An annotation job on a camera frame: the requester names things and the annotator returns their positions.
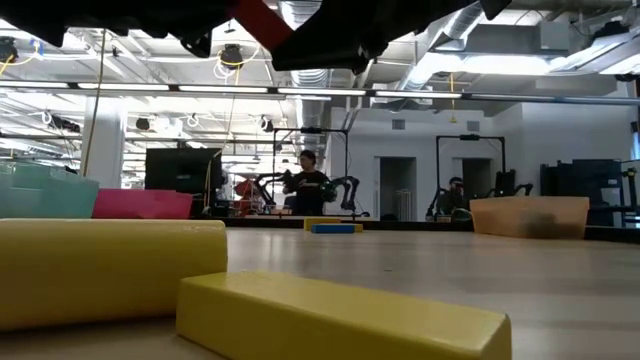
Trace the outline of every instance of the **red strip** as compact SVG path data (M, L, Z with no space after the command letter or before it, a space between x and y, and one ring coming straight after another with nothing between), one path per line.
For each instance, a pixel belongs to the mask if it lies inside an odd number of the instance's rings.
M235 18L267 50L273 51L293 30L262 0L236 0L229 10Z

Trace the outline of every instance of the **white column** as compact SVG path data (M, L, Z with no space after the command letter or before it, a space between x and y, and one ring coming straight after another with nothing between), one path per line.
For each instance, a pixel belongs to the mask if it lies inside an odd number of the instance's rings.
M95 97L87 97L82 129L81 174L85 173L86 168L87 177L98 181L101 188L119 189L122 180L127 109L122 99L100 97L89 149L95 103Z

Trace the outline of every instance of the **pink bin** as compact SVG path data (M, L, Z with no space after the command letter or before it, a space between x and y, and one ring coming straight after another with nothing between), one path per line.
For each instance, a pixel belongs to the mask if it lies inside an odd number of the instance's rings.
M100 189L94 219L188 219L193 198L173 190Z

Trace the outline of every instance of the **blue block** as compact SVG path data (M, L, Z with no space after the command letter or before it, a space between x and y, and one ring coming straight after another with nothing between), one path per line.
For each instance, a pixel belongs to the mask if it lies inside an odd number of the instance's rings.
M311 226L314 234L353 234L356 232L355 226L346 224L315 224Z

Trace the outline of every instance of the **man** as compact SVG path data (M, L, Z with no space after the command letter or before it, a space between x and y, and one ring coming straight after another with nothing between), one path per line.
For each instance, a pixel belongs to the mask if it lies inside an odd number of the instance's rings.
M469 201L464 197L462 178L454 176L449 180L449 190L441 194L436 202L436 212L451 215L455 209L469 210Z
M321 186L329 178L316 170L316 155L309 150L300 153L302 172L293 177L292 184L285 185L284 193L296 193L293 215L319 216L324 212Z

